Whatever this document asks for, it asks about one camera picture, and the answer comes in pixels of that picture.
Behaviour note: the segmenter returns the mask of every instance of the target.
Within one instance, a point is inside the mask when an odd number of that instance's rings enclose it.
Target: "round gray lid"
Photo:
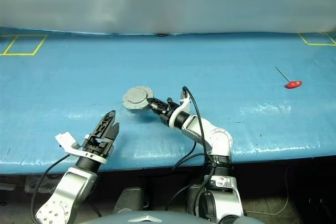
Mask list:
[[[153,98],[153,91],[145,86],[130,89],[124,95],[122,103],[129,110],[142,110],[148,107],[147,98]]]

